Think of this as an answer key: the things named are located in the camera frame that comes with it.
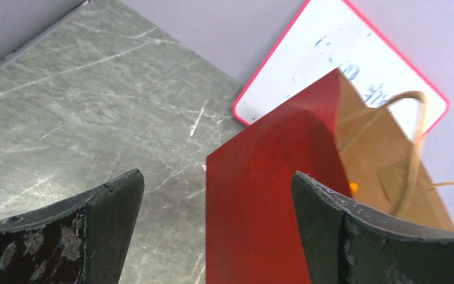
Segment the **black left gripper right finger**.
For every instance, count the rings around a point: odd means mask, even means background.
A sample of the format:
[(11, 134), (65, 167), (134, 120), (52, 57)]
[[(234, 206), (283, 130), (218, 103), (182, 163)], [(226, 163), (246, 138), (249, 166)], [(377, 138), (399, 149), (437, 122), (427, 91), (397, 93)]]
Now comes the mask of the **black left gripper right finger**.
[(384, 214), (302, 172), (291, 194), (312, 283), (454, 283), (454, 232)]

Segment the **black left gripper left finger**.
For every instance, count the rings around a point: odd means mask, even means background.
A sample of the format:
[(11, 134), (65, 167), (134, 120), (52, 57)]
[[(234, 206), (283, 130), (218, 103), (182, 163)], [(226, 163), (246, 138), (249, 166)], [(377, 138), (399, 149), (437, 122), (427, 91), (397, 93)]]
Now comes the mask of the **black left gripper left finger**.
[(118, 283), (144, 194), (132, 169), (0, 220), (0, 283)]

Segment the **orange fake bread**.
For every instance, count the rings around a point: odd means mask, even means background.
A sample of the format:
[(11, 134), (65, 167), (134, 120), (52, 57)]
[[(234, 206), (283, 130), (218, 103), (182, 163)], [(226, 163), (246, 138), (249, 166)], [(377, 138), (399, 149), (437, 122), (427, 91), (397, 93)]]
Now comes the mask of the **orange fake bread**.
[(359, 185), (356, 182), (351, 182), (349, 184), (349, 188), (351, 190), (351, 194), (355, 195), (358, 191)]

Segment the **pink framed whiteboard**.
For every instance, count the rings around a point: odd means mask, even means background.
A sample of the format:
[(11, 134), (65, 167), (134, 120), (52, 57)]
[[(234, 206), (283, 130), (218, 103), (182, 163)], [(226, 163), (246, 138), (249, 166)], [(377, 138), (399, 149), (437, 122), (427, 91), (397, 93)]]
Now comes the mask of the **pink framed whiteboard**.
[(424, 132), (448, 112), (449, 100), (351, 2), (311, 0), (234, 102), (234, 117), (250, 125), (337, 68), (371, 108), (398, 93), (422, 91)]

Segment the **red paper bag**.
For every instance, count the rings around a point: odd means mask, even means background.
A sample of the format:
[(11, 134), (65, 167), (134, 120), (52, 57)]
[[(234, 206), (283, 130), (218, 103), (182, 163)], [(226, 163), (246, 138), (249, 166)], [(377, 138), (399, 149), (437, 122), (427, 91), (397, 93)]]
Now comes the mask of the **red paper bag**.
[[(207, 283), (312, 283), (291, 194), (302, 172), (379, 212), (454, 232), (392, 115), (334, 70), (207, 157)], [(349, 184), (359, 185), (355, 195)]]

